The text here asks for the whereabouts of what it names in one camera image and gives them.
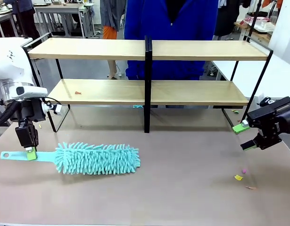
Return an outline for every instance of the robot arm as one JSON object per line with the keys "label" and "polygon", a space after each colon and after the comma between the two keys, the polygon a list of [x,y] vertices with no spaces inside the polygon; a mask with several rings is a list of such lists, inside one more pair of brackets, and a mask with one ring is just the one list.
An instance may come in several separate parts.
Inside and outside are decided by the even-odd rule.
{"label": "robot arm", "polygon": [[276,102],[266,97],[260,106],[249,112],[242,122],[245,128],[258,128],[259,131],[253,140],[241,145],[243,150],[255,147],[264,150],[282,141],[279,134],[290,134],[290,97]]}
{"label": "robot arm", "polygon": [[45,102],[47,89],[34,86],[28,58],[21,47],[0,47],[0,105],[7,106],[0,116],[0,124],[10,119],[18,122],[16,133],[20,144],[35,156],[38,132],[34,122],[44,121],[49,110],[59,113],[61,104]]}

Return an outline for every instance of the green gripper pad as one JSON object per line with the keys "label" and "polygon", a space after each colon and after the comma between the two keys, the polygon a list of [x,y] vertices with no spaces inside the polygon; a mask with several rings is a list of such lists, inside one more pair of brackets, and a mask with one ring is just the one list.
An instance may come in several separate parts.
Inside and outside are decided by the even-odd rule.
{"label": "green gripper pad", "polygon": [[252,148],[257,148],[257,146],[255,145],[255,146],[249,147],[247,149],[244,149],[244,151],[247,151],[247,150],[252,149]]}
{"label": "green gripper pad", "polygon": [[33,147],[33,151],[26,153],[27,160],[32,161],[37,159],[36,148]]}
{"label": "green gripper pad", "polygon": [[243,127],[242,124],[239,124],[237,126],[234,126],[232,129],[234,130],[234,132],[236,134],[240,134],[241,132],[244,132],[244,131],[248,130],[249,128],[250,128],[249,126]]}

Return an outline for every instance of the cable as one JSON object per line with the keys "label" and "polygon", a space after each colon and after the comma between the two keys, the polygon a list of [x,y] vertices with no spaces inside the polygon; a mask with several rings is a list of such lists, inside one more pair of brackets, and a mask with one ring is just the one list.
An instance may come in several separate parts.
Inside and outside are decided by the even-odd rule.
{"label": "cable", "polygon": [[36,64],[36,60],[34,59],[33,62],[35,63],[35,66],[36,66],[36,68],[37,68],[38,75],[39,75],[39,77],[40,77],[40,79],[41,79],[42,87],[44,87],[44,86],[43,86],[42,77],[41,77],[41,75],[40,75],[40,71],[39,71],[39,69],[38,69],[38,67],[37,67],[37,64]]}
{"label": "cable", "polygon": [[31,97],[31,98],[27,98],[26,100],[31,100],[31,99],[34,99],[34,98],[47,98],[47,99],[52,99],[52,100],[56,101],[57,104],[62,105],[60,101],[58,101],[58,100],[56,100],[56,99],[54,99],[52,97]]}
{"label": "cable", "polygon": [[0,125],[6,122],[12,114],[14,114],[17,108],[21,105],[18,101],[13,101],[12,103],[8,104],[6,110],[0,115]]}

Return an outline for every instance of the white table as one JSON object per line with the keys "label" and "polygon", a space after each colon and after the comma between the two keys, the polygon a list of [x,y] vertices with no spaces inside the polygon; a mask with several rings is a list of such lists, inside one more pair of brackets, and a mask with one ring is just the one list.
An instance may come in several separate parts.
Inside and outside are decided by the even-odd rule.
{"label": "white table", "polygon": [[[213,61],[218,69],[217,80],[222,74],[230,80],[235,61]],[[265,61],[240,61],[233,79],[234,84],[246,98],[250,98]],[[273,99],[290,96],[290,64],[273,55],[263,76],[256,96],[263,93]]]}
{"label": "white table", "polygon": [[[5,21],[5,20],[10,20],[11,21],[14,34],[15,34],[16,37],[18,37],[12,13],[0,15],[0,22]],[[1,33],[2,37],[4,37],[4,33],[3,33],[3,30],[2,30],[1,24],[0,24],[0,33]]]}
{"label": "white table", "polygon": [[81,30],[82,30],[82,36],[83,38],[90,37],[90,21],[89,21],[89,11],[84,6],[84,4],[77,4],[77,3],[68,3],[66,6],[63,5],[50,5],[50,6],[35,6],[34,7],[36,11],[36,18],[37,21],[40,22],[39,13],[41,15],[43,23],[46,25],[46,32],[53,31],[53,26],[55,24],[55,17],[54,14],[60,15],[61,17],[61,23],[64,27],[65,36],[69,37],[69,30],[71,31],[73,29],[73,19],[70,16],[70,14],[78,14]]}

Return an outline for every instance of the wooden shelf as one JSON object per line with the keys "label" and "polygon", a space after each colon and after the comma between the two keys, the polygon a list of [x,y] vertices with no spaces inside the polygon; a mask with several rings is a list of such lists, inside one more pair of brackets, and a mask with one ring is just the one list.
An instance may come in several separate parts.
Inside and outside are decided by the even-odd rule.
{"label": "wooden shelf", "polygon": [[153,60],[266,60],[246,41],[152,41]]}
{"label": "wooden shelf", "polygon": [[28,53],[45,59],[145,60],[145,41],[50,38]]}
{"label": "wooden shelf", "polygon": [[[62,104],[143,105],[144,81],[63,79],[49,97]],[[152,81],[153,105],[244,106],[247,103],[230,81]]]}
{"label": "wooden shelf", "polygon": [[245,106],[248,100],[231,81],[152,81],[151,104]]}
{"label": "wooden shelf", "polygon": [[144,85],[144,81],[62,79],[49,97],[62,104],[143,105]]}
{"label": "wooden shelf", "polygon": [[[245,41],[152,41],[153,60],[266,60]],[[29,51],[46,59],[145,60],[144,40],[50,38]]]}

